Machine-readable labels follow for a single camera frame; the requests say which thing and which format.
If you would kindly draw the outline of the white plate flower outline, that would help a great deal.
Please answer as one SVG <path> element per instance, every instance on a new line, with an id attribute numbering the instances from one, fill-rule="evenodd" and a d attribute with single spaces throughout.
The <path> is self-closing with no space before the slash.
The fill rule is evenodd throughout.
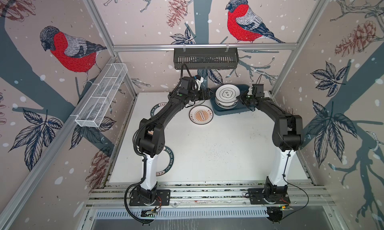
<path id="1" fill-rule="evenodd" d="M 234 104 L 238 101 L 240 89 L 231 84 L 223 85 L 216 90 L 215 99 L 224 105 Z"/>

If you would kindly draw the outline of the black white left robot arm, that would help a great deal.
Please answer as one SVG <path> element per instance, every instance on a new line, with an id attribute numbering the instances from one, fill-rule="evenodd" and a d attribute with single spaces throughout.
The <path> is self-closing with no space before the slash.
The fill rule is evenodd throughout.
<path id="1" fill-rule="evenodd" d="M 168 94 L 167 104 L 150 119 L 140 121 L 139 129 L 133 136 L 133 147 L 135 153 L 143 158 L 143 177 L 138 183 L 127 188 L 124 196 L 126 207 L 129 198 L 143 205 L 156 202 L 156 167 L 158 155 L 165 147 L 165 128 L 171 119 L 190 102 L 211 98 L 211 91 L 201 88 L 203 82 L 204 78 L 200 75 L 182 77 L 175 89 Z"/>

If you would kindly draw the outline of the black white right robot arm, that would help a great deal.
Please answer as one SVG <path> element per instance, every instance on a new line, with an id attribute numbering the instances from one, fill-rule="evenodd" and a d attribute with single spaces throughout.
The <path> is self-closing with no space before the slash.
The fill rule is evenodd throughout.
<path id="1" fill-rule="evenodd" d="M 237 99 L 249 110 L 259 110 L 274 121 L 273 144 L 280 149 L 274 161 L 274 167 L 267 176 L 262 191 L 263 200 L 268 204 L 287 203 L 287 175 L 296 151 L 304 142 L 303 120 L 279 107 L 270 97 L 266 97 L 263 84 L 253 84 Z"/>

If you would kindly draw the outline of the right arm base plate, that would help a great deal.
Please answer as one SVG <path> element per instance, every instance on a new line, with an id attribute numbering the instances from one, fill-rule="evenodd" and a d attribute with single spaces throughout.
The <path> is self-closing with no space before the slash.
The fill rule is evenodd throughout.
<path id="1" fill-rule="evenodd" d="M 287 192 L 288 188 L 277 187 L 276 189 L 253 188 L 248 189 L 247 197 L 251 205 L 289 205 L 291 200 Z"/>

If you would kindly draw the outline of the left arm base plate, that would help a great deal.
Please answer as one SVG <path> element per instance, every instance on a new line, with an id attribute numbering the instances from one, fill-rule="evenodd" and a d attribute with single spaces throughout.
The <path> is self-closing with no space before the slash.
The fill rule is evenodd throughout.
<path id="1" fill-rule="evenodd" d="M 170 190 L 153 190 L 135 189 L 129 196 L 129 206 L 151 207 L 151 206 L 168 206 L 170 204 Z"/>

